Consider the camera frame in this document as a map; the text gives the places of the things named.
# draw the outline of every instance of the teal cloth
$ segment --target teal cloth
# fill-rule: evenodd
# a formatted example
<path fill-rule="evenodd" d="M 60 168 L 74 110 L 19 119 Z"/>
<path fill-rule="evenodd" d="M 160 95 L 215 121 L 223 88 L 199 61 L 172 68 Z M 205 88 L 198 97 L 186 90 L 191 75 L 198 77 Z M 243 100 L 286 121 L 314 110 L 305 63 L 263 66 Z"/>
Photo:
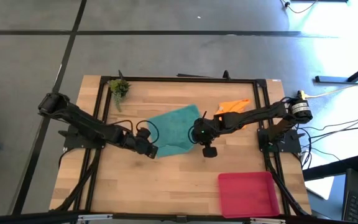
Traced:
<path fill-rule="evenodd" d="M 194 121 L 200 117 L 196 105 L 186 106 L 162 115 L 150 118 L 158 128 L 160 137 L 156 143 L 158 147 L 157 157 L 171 156 L 189 152 L 194 144 L 189 141 L 188 130 L 194 125 Z M 157 138 L 157 131 L 148 123 L 151 132 L 151 140 Z"/>

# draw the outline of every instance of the green plant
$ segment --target green plant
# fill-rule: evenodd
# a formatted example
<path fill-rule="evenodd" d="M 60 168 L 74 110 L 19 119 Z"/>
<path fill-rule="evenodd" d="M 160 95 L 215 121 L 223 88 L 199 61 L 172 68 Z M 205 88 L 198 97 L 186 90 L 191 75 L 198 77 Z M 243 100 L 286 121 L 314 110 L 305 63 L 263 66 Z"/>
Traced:
<path fill-rule="evenodd" d="M 121 107 L 119 104 L 122 101 L 122 98 L 127 94 L 130 86 L 131 85 L 123 79 L 116 79 L 110 81 L 110 90 L 112 92 L 114 104 L 116 105 L 117 110 L 120 112 Z"/>

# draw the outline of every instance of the orange towel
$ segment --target orange towel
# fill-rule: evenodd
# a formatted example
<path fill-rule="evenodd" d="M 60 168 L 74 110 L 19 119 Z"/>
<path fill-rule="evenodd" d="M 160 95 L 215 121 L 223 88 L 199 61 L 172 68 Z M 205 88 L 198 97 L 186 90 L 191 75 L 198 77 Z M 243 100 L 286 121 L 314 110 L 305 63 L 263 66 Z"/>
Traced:
<path fill-rule="evenodd" d="M 230 102 L 222 102 L 219 104 L 219 109 L 215 114 L 221 114 L 226 112 L 242 113 L 245 111 L 246 106 L 249 104 L 249 100 L 236 100 Z"/>

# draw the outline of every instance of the red tray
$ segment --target red tray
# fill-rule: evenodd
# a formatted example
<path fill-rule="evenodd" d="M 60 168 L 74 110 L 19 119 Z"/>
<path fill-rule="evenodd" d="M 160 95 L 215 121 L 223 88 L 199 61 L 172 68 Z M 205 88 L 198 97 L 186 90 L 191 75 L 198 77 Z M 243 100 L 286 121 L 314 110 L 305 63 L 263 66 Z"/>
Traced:
<path fill-rule="evenodd" d="M 219 197 L 225 218 L 280 214 L 270 172 L 219 174 Z"/>

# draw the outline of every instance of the wooden tabletop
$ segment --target wooden tabletop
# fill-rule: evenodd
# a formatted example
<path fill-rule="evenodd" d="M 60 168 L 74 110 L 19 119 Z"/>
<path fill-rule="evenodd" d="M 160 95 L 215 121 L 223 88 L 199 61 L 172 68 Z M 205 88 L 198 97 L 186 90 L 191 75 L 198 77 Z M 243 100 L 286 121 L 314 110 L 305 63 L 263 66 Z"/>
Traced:
<path fill-rule="evenodd" d="M 76 104 L 92 114 L 100 76 L 85 75 Z M 270 102 L 284 97 L 280 80 L 267 80 Z M 101 112 L 106 99 L 101 101 Z M 263 106 L 263 95 L 260 91 Z M 140 120 L 195 104 L 200 112 L 212 118 L 218 103 L 250 99 L 247 110 L 255 109 L 254 92 L 246 83 L 183 83 L 131 82 L 118 112 L 111 103 L 108 123 L 130 119 Z M 202 146 L 196 145 L 188 154 L 150 159 L 126 149 L 107 145 L 101 153 L 91 210 L 111 213 L 221 215 L 219 208 L 218 174 L 224 172 L 265 171 L 259 151 L 257 123 L 245 129 L 216 138 L 213 146 L 218 156 L 204 158 Z M 78 181 L 84 149 L 69 152 L 62 159 L 50 208 L 58 207 Z M 299 161 L 289 153 L 281 153 L 285 184 L 302 208 L 311 213 Z M 87 186 L 81 206 L 85 207 Z M 276 186 L 280 211 L 280 191 Z"/>

